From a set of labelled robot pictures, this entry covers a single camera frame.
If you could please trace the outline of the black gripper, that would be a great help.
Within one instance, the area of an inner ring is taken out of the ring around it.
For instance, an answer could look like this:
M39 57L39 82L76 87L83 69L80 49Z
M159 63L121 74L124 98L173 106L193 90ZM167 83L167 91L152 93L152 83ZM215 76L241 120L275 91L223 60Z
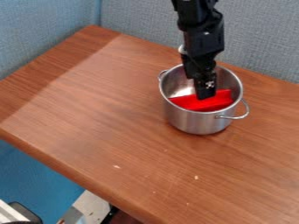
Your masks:
M181 63L199 100L216 94L215 57L224 50L224 18L219 0L171 0L183 33Z

